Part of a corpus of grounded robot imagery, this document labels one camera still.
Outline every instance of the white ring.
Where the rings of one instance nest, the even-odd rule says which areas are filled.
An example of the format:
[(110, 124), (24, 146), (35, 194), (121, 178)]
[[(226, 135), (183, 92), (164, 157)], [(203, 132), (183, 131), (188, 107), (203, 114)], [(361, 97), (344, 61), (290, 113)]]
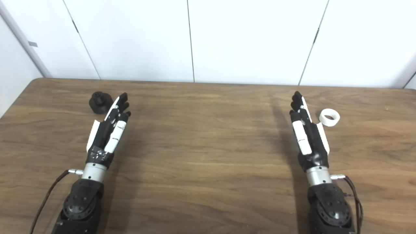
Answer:
[(335, 126), (340, 118), (341, 116), (338, 114), (338, 112), (333, 109), (323, 109), (321, 111), (321, 115), (319, 115), (319, 120), (323, 125), (327, 127)]

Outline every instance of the white door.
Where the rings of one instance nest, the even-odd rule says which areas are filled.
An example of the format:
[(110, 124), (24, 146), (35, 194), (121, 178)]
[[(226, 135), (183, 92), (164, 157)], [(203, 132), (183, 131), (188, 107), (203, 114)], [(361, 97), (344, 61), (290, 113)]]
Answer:
[(0, 117), (42, 75), (0, 16)]
[(196, 82), (297, 85), (327, 0), (189, 0)]
[(99, 79), (63, 1), (1, 0), (0, 10), (46, 77)]
[(301, 85), (403, 88), (416, 71), (416, 1), (331, 0)]
[(102, 79), (193, 82), (186, 0), (65, 0)]

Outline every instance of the wood grain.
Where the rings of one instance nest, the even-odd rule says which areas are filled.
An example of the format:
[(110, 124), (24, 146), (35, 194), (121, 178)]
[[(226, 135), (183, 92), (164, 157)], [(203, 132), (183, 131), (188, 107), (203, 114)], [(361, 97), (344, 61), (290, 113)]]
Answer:
[[(414, 90), (37, 79), (0, 119), (0, 233), (28, 233), (55, 178), (84, 168), (103, 118), (88, 106), (97, 90), (127, 92), (133, 113), (104, 181), (99, 233), (308, 233), (288, 114), (296, 90), (312, 113), (341, 115), (325, 128), (330, 171), (355, 182), (362, 233), (414, 232)], [(76, 179), (56, 187), (37, 234), (51, 232)]]

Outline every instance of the metal connector plug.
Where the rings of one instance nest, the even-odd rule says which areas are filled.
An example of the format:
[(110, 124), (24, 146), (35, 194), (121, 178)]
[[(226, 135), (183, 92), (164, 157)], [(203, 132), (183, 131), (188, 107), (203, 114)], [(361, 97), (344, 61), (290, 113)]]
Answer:
[(331, 175), (332, 180), (343, 179), (343, 178), (345, 178), (345, 175), (342, 175), (342, 174), (340, 174), (340, 175)]
[(77, 175), (82, 175), (84, 173), (84, 171), (80, 170), (80, 169), (69, 169), (68, 172), (73, 173), (73, 174), (77, 174)]

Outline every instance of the black wire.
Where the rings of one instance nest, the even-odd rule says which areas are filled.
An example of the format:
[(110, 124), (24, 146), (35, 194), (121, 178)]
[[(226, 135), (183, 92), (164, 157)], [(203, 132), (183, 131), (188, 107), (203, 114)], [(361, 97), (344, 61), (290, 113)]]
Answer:
[(33, 231), (35, 230), (35, 226), (36, 226), (37, 219), (39, 218), (39, 215), (40, 215), (40, 213), (42, 212), (43, 207), (45, 206), (46, 201), (48, 200), (49, 195), (51, 194), (51, 192), (52, 192), (53, 188), (55, 187), (55, 185), (56, 185), (56, 184), (57, 184), (60, 180), (62, 180), (62, 179), (63, 179), (66, 175), (68, 175), (68, 174), (69, 174), (69, 171), (68, 171), (68, 170), (64, 171), (64, 172), (63, 172), (60, 176), (58, 176), (58, 178), (56, 178), (55, 182), (53, 182), (52, 186), (49, 188), (49, 191), (46, 193), (46, 196), (45, 196), (45, 198), (43, 199), (43, 202), (42, 202), (42, 204), (40, 205), (39, 210), (38, 210), (38, 211), (37, 211), (37, 213), (36, 213), (36, 216), (35, 216), (35, 219), (33, 220), (32, 227), (30, 228), (30, 232), (29, 232), (29, 234), (33, 234)]
[(345, 176), (344, 180), (351, 187), (352, 193), (354, 194), (355, 209), (356, 209), (356, 215), (357, 215), (357, 234), (360, 234), (361, 226), (362, 226), (363, 219), (364, 219), (363, 206), (361, 205), (360, 199), (358, 199), (358, 195), (355, 190), (355, 186), (352, 183), (352, 180), (348, 176)]

